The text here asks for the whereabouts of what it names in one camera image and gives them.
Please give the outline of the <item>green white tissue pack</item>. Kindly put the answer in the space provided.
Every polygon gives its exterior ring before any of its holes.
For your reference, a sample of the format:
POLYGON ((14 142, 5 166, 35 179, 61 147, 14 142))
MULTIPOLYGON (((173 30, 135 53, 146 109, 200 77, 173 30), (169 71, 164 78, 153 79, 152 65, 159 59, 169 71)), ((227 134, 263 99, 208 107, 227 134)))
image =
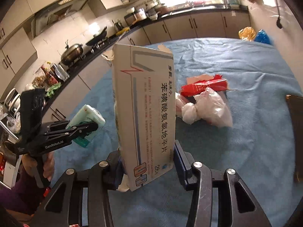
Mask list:
POLYGON ((83 148, 86 148, 94 139, 97 132, 104 127, 106 121, 101 113, 90 105, 83 105, 66 127, 67 129, 70 129, 89 122, 95 122, 98 125, 98 128, 95 131, 84 131, 80 136, 74 139, 74 142, 83 148))

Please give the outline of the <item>white tissue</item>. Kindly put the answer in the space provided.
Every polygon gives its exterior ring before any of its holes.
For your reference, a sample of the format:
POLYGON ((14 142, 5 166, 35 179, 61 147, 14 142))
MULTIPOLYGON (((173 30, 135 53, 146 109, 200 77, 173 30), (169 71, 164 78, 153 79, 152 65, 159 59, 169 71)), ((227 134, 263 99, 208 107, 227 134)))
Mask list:
POLYGON ((176 116, 187 124, 193 124, 201 119, 196 106, 179 93, 175 93, 176 116))

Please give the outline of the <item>white plastic bag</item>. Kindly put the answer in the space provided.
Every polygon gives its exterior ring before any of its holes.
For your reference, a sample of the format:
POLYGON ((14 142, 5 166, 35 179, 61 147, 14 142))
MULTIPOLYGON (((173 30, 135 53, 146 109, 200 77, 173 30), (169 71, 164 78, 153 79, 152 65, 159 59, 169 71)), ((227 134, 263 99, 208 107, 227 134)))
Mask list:
POLYGON ((212 126, 232 127, 233 120, 229 106, 213 89, 206 90, 194 96, 198 115, 212 126))

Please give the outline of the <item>red torn packaging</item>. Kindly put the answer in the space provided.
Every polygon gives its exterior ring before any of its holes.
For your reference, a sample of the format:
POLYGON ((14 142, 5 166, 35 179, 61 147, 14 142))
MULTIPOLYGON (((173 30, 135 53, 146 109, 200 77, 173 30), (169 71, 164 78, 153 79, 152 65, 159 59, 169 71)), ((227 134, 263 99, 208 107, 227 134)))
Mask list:
POLYGON ((192 97, 204 92, 207 87, 216 92, 232 90, 227 79, 221 74, 202 74, 188 77, 186 79, 186 85, 183 85, 180 89, 180 94, 184 97, 192 97))

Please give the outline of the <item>white medicine box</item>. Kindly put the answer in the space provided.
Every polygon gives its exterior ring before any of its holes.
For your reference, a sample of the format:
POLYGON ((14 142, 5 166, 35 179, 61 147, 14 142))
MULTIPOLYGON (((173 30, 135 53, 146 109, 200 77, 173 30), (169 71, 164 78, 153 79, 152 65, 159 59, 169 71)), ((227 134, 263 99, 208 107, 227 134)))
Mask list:
POLYGON ((119 150, 135 191, 173 168, 175 71, 172 52, 116 44, 112 86, 119 150))

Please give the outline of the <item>upper kitchen cabinets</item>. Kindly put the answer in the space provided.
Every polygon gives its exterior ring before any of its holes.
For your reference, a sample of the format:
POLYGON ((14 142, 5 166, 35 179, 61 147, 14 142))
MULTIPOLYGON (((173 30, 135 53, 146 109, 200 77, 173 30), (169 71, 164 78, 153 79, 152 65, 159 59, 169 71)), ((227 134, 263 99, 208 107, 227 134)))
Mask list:
POLYGON ((6 0, 1 2, 1 12, 11 3, 5 15, 1 14, 1 48, 8 42, 19 27, 33 16, 33 11, 27 0, 6 0))

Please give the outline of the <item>kitchen cabinets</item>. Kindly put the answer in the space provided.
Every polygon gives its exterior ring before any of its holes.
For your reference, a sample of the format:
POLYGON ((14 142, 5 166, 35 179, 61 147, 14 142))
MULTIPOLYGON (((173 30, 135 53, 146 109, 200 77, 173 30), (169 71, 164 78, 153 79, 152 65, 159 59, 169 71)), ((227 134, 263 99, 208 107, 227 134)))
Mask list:
POLYGON ((11 3, 5 15, 1 14, 1 48, 8 42, 19 27, 33 16, 33 11, 27 0, 6 0, 1 2, 1 12, 11 3))
POLYGON ((251 25, 248 11, 211 9, 200 12, 183 12, 167 15, 155 22, 140 23, 121 39, 114 38, 89 53, 70 78, 62 84, 45 104, 43 121, 67 119, 90 90, 109 71, 103 58, 116 42, 134 46, 147 46, 187 38, 219 37, 237 38, 242 28, 251 25))

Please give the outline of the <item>lower kitchen cabinets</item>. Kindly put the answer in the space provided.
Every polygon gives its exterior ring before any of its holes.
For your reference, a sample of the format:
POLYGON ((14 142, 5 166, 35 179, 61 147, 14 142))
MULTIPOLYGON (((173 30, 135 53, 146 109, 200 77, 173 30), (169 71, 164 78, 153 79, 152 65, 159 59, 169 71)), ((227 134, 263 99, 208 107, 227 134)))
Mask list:
POLYGON ((90 90, 109 71, 103 58, 116 42, 134 46, 147 46, 187 38, 219 37, 237 38, 242 28, 251 25, 248 11, 211 9, 200 12, 183 12, 167 15, 155 22, 140 23, 121 39, 114 38, 89 53, 70 78, 62 84, 45 104, 43 121, 67 119, 90 90))

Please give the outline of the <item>blue table cloth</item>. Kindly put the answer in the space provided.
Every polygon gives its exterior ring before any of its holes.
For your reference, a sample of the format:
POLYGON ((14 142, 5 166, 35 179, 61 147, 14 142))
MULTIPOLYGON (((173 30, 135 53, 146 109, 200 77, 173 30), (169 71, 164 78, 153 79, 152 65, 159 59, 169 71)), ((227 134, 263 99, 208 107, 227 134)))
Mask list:
MULTIPOLYGON (((163 44, 174 54, 176 92, 180 93, 188 78, 202 74, 221 75, 229 89, 223 93, 230 114, 201 96, 198 102, 202 99, 202 103, 194 106, 203 118, 189 124, 193 107, 186 110, 185 120, 181 112, 181 117, 176 117, 176 139, 208 168, 235 169, 272 226, 284 226, 302 198, 302 183, 293 179, 295 143, 285 100, 287 94, 302 96, 293 72, 278 50, 268 44, 227 38, 163 44)), ((118 148, 112 73, 105 72, 70 119, 88 104, 106 123, 86 148, 73 142, 55 152, 52 184, 66 169, 90 169, 118 148)), ((192 193, 184 190, 173 168, 134 192, 109 191, 109 198, 115 226, 185 226, 192 193)))

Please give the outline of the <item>steel lidded wok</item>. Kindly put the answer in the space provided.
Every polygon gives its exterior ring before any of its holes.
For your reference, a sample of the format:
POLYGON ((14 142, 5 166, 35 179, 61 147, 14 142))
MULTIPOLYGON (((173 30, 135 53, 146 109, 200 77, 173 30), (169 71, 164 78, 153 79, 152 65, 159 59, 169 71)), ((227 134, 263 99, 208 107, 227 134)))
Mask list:
POLYGON ((83 59, 83 44, 75 43, 73 45, 68 44, 68 40, 65 42, 65 51, 61 55, 61 61, 60 63, 69 66, 73 64, 75 61, 78 61, 79 59, 83 59))

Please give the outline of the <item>black frying pan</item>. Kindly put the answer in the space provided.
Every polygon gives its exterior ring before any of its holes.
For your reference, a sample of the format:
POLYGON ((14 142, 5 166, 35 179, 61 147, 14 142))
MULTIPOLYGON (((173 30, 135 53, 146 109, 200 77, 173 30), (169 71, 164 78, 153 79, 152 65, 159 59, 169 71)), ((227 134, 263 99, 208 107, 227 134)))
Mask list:
POLYGON ((101 33, 99 33, 98 35, 94 35, 93 38, 88 41, 86 43, 87 46, 94 46, 96 45, 98 42, 102 41, 103 39, 105 39, 107 37, 107 27, 105 26, 103 28, 103 30, 101 31, 101 33))

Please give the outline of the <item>range hood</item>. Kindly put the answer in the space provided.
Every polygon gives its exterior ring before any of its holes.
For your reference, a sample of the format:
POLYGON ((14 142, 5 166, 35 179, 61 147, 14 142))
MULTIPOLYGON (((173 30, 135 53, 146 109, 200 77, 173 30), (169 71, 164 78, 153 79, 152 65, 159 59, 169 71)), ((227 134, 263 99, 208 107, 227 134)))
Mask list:
POLYGON ((31 22, 31 37, 35 38, 42 32, 63 20, 65 17, 80 11, 89 0, 59 0, 41 9, 34 15, 31 22))

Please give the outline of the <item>yellow plastic bag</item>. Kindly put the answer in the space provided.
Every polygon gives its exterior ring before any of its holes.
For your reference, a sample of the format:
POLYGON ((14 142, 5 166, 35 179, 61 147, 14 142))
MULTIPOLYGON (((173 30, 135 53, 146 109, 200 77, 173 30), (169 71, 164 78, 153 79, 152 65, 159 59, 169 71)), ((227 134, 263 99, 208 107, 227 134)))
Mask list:
POLYGON ((252 27, 245 27, 238 32, 241 40, 254 41, 256 38, 256 31, 252 27))

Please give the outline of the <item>blue plastic bag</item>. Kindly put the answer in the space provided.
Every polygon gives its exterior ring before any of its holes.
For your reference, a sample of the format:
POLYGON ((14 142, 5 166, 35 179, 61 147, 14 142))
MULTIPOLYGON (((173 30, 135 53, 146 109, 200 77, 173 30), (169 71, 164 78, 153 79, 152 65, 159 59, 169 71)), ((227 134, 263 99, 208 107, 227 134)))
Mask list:
POLYGON ((258 31, 257 35, 255 36, 254 41, 258 42, 258 43, 273 45, 272 40, 270 39, 270 37, 267 35, 267 33, 263 29, 258 31))

